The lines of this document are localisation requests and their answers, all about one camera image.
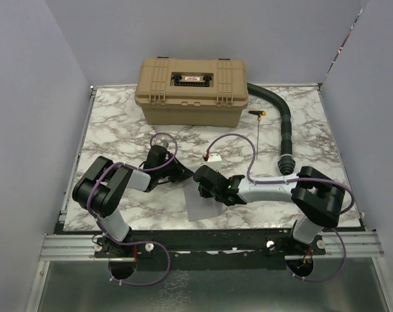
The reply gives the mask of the grey envelope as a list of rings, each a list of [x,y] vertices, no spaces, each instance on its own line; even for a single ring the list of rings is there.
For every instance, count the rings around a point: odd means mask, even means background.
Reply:
[[[223,205],[214,198],[203,198],[198,191],[198,184],[187,180],[183,184],[183,193],[188,220],[190,222],[214,218],[222,214]]]

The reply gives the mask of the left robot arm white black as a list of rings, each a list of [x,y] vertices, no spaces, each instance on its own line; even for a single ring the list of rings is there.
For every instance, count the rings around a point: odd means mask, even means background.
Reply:
[[[150,192],[164,183],[181,183],[193,176],[165,146],[153,145],[141,168],[99,156],[75,184],[72,199],[96,219],[103,234],[111,238],[109,248],[117,256],[130,253],[131,227],[118,208],[126,189]]]

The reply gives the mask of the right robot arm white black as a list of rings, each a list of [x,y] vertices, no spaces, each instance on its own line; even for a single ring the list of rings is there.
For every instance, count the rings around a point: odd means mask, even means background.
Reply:
[[[193,176],[203,198],[213,198],[226,206],[254,202],[288,202],[304,217],[293,226],[287,238],[288,249],[302,254],[316,235],[325,228],[335,228],[342,212],[346,188],[311,166],[297,174],[251,179],[243,175],[226,178],[209,166],[201,166]]]

